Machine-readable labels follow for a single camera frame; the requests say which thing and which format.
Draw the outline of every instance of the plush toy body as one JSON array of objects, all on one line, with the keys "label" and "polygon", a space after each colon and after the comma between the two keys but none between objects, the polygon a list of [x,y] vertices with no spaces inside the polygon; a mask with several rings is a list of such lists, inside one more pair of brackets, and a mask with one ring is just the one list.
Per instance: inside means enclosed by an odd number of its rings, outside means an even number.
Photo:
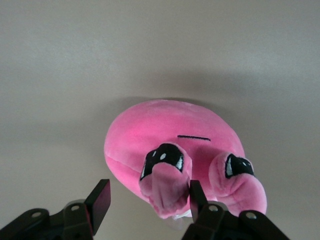
[{"label": "plush toy body", "polygon": [[174,100],[132,106],[111,124],[104,154],[115,177],[161,218],[191,216],[191,179],[236,216],[266,212],[264,188],[237,134],[207,108]]}]

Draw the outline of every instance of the pink fabric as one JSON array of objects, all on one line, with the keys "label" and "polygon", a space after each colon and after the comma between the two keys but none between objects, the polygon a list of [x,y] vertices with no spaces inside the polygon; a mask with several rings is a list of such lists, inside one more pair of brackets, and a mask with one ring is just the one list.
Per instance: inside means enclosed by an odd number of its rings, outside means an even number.
[{"label": "pink fabric", "polygon": [[[159,162],[141,179],[147,154],[164,143],[183,154],[183,169]],[[191,179],[200,181],[208,200],[225,203],[234,215],[244,210],[265,213],[266,194],[252,174],[226,177],[231,153],[245,158],[237,134],[226,122],[202,106],[173,100],[151,100],[130,107],[113,121],[104,144],[106,163],[115,177],[150,203],[161,218],[190,209]]]}]

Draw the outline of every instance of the gray surface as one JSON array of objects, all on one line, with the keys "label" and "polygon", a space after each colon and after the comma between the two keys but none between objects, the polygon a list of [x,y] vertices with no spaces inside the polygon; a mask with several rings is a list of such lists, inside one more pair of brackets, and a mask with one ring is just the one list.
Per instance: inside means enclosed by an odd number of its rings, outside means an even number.
[{"label": "gray surface", "polygon": [[110,178],[96,240],[180,239],[103,154],[121,111],[175,98],[224,118],[269,218],[292,239],[318,239],[319,12],[318,0],[0,0],[0,228]]}]

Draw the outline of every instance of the pink crab plush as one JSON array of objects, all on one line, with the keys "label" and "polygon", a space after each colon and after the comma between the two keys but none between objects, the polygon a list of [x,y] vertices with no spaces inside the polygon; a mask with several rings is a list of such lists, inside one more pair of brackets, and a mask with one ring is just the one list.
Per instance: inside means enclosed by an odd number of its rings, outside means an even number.
[{"label": "pink crab plush", "polygon": [[160,218],[191,217],[190,180],[233,215],[266,213],[264,188],[237,134],[202,106],[162,99],[132,106],[111,124],[104,155],[114,176]]}]

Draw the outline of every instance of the black stitched line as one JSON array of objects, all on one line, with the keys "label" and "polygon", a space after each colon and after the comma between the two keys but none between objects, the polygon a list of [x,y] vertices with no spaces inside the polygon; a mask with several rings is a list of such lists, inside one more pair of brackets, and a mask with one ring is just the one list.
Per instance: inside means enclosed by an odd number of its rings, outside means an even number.
[{"label": "black stitched line", "polygon": [[210,138],[201,137],[201,136],[178,135],[178,138],[184,138],[184,139],[201,139],[201,140],[211,141]]}]

